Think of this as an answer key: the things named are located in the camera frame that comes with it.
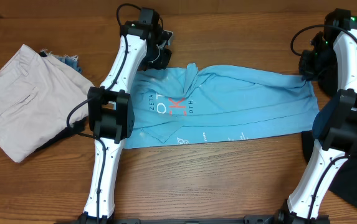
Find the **light blue printed t-shirt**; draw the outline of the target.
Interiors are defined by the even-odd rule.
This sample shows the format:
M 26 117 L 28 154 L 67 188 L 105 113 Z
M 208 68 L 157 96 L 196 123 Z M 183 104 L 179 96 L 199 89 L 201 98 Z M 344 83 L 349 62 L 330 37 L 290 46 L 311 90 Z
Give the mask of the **light blue printed t-shirt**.
M 311 83 L 232 65 L 138 72 L 127 149 L 241 141 L 309 131 L 318 113 Z

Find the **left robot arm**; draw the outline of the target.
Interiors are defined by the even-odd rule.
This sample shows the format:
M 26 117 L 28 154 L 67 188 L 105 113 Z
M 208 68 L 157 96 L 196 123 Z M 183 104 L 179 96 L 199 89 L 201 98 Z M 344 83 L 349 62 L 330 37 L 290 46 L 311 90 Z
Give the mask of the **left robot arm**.
M 79 223 L 112 223 L 118 163 L 134 128 L 130 90 L 138 70 L 165 69 L 171 58 L 173 32 L 165 30 L 154 10 L 139 9 L 135 21 L 120 23 L 120 46 L 109 74 L 88 91 L 88 121 L 95 140 L 90 194 Z

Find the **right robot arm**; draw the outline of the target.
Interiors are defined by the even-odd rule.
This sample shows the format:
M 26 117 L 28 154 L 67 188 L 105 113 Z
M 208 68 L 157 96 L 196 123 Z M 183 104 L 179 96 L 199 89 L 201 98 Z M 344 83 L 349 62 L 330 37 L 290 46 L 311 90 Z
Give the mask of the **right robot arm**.
M 329 223 L 318 214 L 321 202 L 341 166 L 357 156 L 357 16 L 336 8 L 321 28 L 313 50 L 300 53 L 298 69 L 331 100 L 313 122 L 313 150 L 299 184 L 264 223 Z

